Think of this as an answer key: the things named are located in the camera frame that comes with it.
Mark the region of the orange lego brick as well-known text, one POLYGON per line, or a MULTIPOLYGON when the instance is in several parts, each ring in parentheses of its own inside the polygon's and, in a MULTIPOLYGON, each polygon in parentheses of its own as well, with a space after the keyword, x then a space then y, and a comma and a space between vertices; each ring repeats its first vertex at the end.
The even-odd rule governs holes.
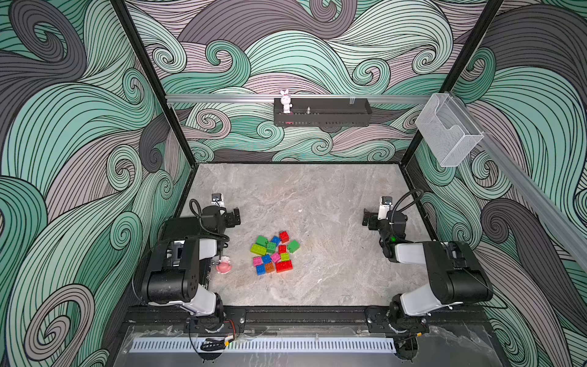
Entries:
POLYGON ((272 272, 275 271, 275 264, 273 262, 272 263, 265 264, 264 267, 265 267, 265 272, 267 274, 268 273, 272 273, 272 272))

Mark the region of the long red lego brick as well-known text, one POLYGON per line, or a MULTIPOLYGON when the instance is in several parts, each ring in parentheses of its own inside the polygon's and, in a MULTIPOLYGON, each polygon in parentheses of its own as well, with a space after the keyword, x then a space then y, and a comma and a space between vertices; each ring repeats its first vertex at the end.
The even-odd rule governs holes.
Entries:
POLYGON ((275 270, 277 273, 288 272, 293 269, 293 263, 291 260, 280 261, 275 264, 275 270))

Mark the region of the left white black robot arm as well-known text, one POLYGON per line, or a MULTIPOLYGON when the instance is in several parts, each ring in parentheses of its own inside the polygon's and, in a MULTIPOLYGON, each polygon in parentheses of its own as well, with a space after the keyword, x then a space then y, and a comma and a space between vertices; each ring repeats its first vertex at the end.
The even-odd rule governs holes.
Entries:
POLYGON ((241 224, 239 209, 211 205, 192 217, 167 220, 151 250, 141 296, 153 307, 179 307, 196 326, 218 330, 225 325, 223 302, 204 284, 212 260, 228 246, 225 232, 241 224))

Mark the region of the lime long lego brick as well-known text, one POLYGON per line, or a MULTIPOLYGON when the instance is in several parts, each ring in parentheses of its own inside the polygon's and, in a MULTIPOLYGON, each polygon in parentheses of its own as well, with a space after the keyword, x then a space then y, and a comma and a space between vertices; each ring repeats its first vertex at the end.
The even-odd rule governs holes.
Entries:
POLYGON ((267 254, 267 248, 259 244, 253 244, 250 248, 250 252, 255 255, 264 256, 267 254))

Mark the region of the dark green lego brick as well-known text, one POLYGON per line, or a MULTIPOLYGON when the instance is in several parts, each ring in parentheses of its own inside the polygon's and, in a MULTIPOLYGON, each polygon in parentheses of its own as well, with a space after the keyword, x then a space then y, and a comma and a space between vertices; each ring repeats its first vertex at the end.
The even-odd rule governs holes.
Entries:
POLYGON ((267 244, 267 247, 266 247, 267 254, 270 254, 270 255, 271 254, 274 254, 276 252, 276 250, 277 250, 277 247, 278 247, 278 245, 275 244, 275 243, 273 243, 273 242, 268 243, 267 244))

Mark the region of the small red lego brick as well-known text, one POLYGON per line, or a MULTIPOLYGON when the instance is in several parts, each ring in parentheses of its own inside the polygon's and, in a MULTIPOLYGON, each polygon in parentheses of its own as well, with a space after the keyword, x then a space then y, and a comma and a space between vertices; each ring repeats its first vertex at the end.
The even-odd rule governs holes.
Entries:
POLYGON ((290 241, 290 237, 286 231, 279 232, 279 238, 282 243, 288 243, 290 241))

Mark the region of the green lego brick right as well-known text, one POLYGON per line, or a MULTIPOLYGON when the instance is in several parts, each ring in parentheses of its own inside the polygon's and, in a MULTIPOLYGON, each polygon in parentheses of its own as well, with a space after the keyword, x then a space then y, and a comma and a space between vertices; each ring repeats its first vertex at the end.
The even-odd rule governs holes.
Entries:
POLYGON ((287 250, 290 253, 295 253, 300 247, 301 247, 301 244, 297 240, 291 240, 287 244, 287 250))

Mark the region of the pink toy figure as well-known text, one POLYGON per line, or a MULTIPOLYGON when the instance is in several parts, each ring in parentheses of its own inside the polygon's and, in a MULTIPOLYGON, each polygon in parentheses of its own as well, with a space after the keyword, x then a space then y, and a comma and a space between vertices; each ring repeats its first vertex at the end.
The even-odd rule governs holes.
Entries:
POLYGON ((228 274, 232 270, 232 263, 228 256, 223 256, 216 265, 216 272, 221 275, 228 274))

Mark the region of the black box on table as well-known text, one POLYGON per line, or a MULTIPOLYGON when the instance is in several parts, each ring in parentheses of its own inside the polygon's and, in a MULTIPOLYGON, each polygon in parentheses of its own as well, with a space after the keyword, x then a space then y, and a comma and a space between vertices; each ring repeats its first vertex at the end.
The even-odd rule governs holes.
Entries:
POLYGON ((170 218, 163 223, 159 240, 180 241, 186 237, 199 236, 200 233, 200 222, 196 217, 170 218))

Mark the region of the white pink bunny figurine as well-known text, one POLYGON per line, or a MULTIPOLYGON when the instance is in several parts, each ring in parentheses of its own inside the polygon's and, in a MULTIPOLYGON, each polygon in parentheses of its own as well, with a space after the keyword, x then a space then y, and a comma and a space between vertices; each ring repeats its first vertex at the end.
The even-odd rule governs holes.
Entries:
POLYGON ((289 90, 281 90, 280 94, 281 94, 281 105, 283 107, 283 113, 284 114, 291 114, 291 108, 293 105, 291 103, 291 97, 290 97, 289 90))

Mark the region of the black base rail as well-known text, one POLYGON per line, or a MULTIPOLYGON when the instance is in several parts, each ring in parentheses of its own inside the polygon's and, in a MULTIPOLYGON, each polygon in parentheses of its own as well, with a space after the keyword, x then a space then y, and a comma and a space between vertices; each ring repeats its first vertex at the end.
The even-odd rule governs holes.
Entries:
POLYGON ((211 316, 197 317, 179 307, 131 307, 127 325, 181 325, 197 333, 229 330, 238 335, 260 333, 271 327, 350 327, 369 333, 408 335, 434 327, 488 324, 481 307, 458 306, 420 317, 393 316, 389 306, 225 306, 211 316))

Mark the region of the clear plastic wall bin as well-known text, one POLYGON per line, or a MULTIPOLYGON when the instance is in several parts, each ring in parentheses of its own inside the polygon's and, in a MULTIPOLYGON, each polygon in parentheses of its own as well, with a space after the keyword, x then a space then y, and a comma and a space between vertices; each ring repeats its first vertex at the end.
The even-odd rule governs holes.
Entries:
POLYGON ((450 93, 434 93, 416 127, 442 168, 459 166, 484 138, 466 105, 450 93))

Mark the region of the aluminium rail back wall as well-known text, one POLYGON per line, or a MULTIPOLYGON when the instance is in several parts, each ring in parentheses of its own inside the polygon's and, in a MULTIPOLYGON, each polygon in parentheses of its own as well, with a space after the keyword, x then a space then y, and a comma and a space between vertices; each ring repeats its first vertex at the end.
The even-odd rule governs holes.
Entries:
MULTIPOLYGON (((425 104, 431 98, 428 95, 291 95, 291 99, 367 99, 374 104, 425 104)), ((169 103, 273 103, 280 94, 221 94, 221 93, 179 93, 167 94, 169 103)))

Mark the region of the aluminium rail wall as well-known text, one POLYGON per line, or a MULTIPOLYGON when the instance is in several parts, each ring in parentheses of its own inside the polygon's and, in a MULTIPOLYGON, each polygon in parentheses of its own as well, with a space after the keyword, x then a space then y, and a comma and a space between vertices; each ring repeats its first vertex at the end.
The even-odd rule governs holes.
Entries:
MULTIPOLYGON (((367 99, 374 104, 425 104, 431 98, 428 95, 291 95, 291 99, 367 99)), ((169 103, 273 103, 280 94, 221 94, 221 93, 179 93, 167 94, 169 103)))
POLYGON ((481 141, 509 181, 568 253, 586 267, 586 117, 580 108, 555 113, 558 104, 514 99, 525 113, 479 99, 461 109, 484 133, 481 141))

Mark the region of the aluminium rail right wall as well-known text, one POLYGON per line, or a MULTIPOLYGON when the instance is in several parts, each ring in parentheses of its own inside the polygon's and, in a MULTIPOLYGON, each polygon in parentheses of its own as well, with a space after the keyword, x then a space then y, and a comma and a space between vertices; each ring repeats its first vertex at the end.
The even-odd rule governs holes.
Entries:
POLYGON ((586 117, 580 108, 555 113, 558 104, 514 99, 525 113, 479 99, 461 109, 484 133, 481 141, 509 181, 568 253, 586 267, 586 117))

